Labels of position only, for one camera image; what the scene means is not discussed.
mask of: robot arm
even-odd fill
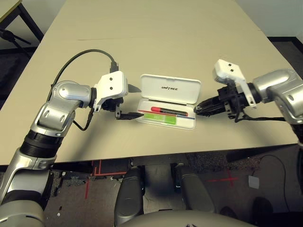
[[[127,94],[127,79],[121,71],[102,76],[93,88],[73,81],[62,81],[53,86],[51,98],[39,110],[3,177],[0,226],[2,223],[11,226],[16,220],[22,226],[28,221],[29,226],[34,226],[32,222],[37,226],[44,225],[41,210],[46,206],[53,179],[49,168],[74,120],[75,110],[90,107],[92,116],[102,108],[118,109],[117,119],[141,116],[139,113],[121,113],[119,105]]]
[[[293,70],[276,70],[260,76],[252,83],[246,80],[238,65],[219,60],[215,64],[214,79],[226,84],[218,90],[219,96],[201,102],[195,109],[198,115],[211,116],[227,112],[230,119],[287,121],[303,144],[303,81]],[[251,118],[243,109],[256,108],[256,103],[275,101],[284,118]]]

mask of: beige tabletop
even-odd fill
[[[54,77],[73,55],[97,48],[109,52],[129,83],[140,86],[144,73],[199,79],[199,102],[223,85],[212,77],[221,58],[239,64],[248,82],[280,68],[291,68],[233,0],[67,0],[45,34],[0,111],[0,165],[8,164],[44,104]],[[62,80],[94,86],[110,62],[89,53],[73,62]],[[135,111],[140,94],[125,97],[122,111]],[[76,111],[85,125],[88,109]],[[253,117],[281,116],[274,103],[258,104]],[[285,122],[234,123],[226,113],[197,117],[192,131],[118,121],[100,111],[87,131],[74,125],[57,162],[181,152],[263,147],[296,143]]]
[[[4,20],[22,0],[1,0],[0,1],[0,22]]]

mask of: black cable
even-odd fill
[[[51,85],[51,90],[49,91],[48,96],[47,96],[47,100],[46,100],[47,102],[51,99],[53,87],[56,85],[56,83],[58,82],[60,76],[62,75],[62,73],[64,72],[64,70],[69,66],[69,64],[71,64],[76,58],[80,57],[81,55],[84,55],[85,53],[89,53],[89,52],[98,52],[98,53],[102,53],[102,54],[106,55],[107,57],[109,57],[110,60],[111,60],[110,69],[109,69],[110,73],[119,70],[117,62],[115,62],[114,58],[109,53],[107,53],[107,52],[105,52],[103,50],[98,50],[98,49],[89,49],[89,50],[82,51],[82,52],[76,54],[75,56],[73,56],[71,59],[69,59],[65,63],[65,65],[63,65],[63,67],[59,71],[58,75],[56,76],[55,80],[53,81],[53,84]],[[91,110],[89,112],[89,115],[88,115],[88,119],[87,119],[86,125],[85,125],[84,128],[82,128],[76,121],[73,121],[73,123],[80,130],[85,131],[89,127],[90,121],[91,121],[91,119],[93,117],[93,113],[94,113],[94,109],[91,108]]]
[[[285,201],[287,210],[288,210],[288,212],[290,212],[290,209],[289,209],[289,206],[288,206],[288,203],[287,203],[287,200],[286,200],[286,195],[285,195],[285,185],[286,185],[286,168],[285,168],[285,165],[284,165],[284,163],[282,162],[282,160],[279,159],[279,158],[278,158],[277,156],[275,156],[275,155],[264,155],[264,156],[262,156],[261,159],[260,159],[259,165],[260,165],[262,159],[265,158],[265,157],[268,157],[268,156],[275,157],[275,158],[282,164],[282,166],[283,166],[283,170],[284,170],[283,196],[284,196],[284,201]]]
[[[51,85],[51,90],[49,91],[49,94],[48,94],[47,100],[46,100],[47,102],[51,99],[53,87],[56,85],[60,76],[62,75],[64,70],[67,68],[67,66],[69,66],[69,64],[71,64],[76,58],[80,57],[81,55],[84,55],[85,53],[89,53],[89,52],[98,52],[98,53],[102,53],[102,54],[106,55],[107,57],[109,57],[110,60],[112,61],[109,72],[114,72],[114,71],[119,70],[118,64],[115,62],[114,58],[109,53],[102,51],[102,50],[98,50],[98,49],[89,49],[89,50],[82,51],[82,52],[76,54],[75,56],[73,56],[71,59],[69,59],[66,62],[65,65],[63,65],[62,69],[59,71],[58,75],[56,76],[55,80],[53,81],[53,84]]]
[[[89,127],[90,121],[91,121],[91,119],[93,118],[93,114],[94,114],[94,109],[91,108],[91,109],[90,109],[90,112],[89,112],[89,116],[88,116],[88,118],[87,118],[86,125],[85,125],[84,128],[82,128],[76,121],[73,121],[73,123],[74,123],[81,131],[85,131],[85,130]]]
[[[240,122],[240,121],[281,121],[281,122],[285,122],[285,118],[284,117],[250,117],[248,116],[244,110],[242,110],[243,112],[243,116],[242,118],[238,119],[237,117],[235,118],[235,122]]]

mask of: red tape mark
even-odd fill
[[[232,178],[222,178],[222,179],[213,179],[213,180],[207,180],[206,182],[217,182],[217,181],[236,181],[238,180],[238,177],[232,177]]]
[[[91,174],[91,176],[113,176],[113,175],[125,175],[126,172],[116,172],[116,173],[105,173],[105,174],[102,174],[101,173],[101,160],[99,160],[99,170],[98,170],[98,173],[97,173],[97,167],[94,168],[94,172],[93,174]]]
[[[85,199],[89,197],[89,178],[86,181]]]
[[[231,172],[227,169],[228,178],[232,178]]]

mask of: white box on floor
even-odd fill
[[[173,128],[192,130],[196,126],[194,103],[197,102],[201,82],[196,79],[143,74],[142,99],[137,112],[144,116],[137,121]]]

